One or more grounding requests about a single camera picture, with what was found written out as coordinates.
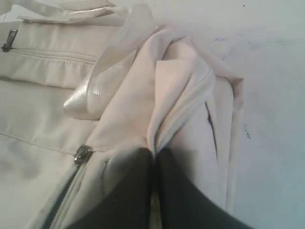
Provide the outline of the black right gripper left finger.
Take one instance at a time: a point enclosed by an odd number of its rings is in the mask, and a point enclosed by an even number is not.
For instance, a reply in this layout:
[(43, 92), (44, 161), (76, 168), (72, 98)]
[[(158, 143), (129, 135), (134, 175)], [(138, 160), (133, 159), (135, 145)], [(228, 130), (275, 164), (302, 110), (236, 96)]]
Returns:
[(152, 154), (135, 152), (127, 174), (113, 191), (70, 229), (148, 229), (151, 211)]

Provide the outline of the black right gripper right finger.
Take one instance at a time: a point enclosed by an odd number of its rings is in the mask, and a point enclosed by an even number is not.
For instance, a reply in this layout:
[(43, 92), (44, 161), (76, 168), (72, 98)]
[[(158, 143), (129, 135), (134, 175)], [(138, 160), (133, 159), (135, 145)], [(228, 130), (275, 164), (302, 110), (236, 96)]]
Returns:
[(249, 229), (205, 196), (187, 178), (170, 149), (156, 158), (163, 229)]

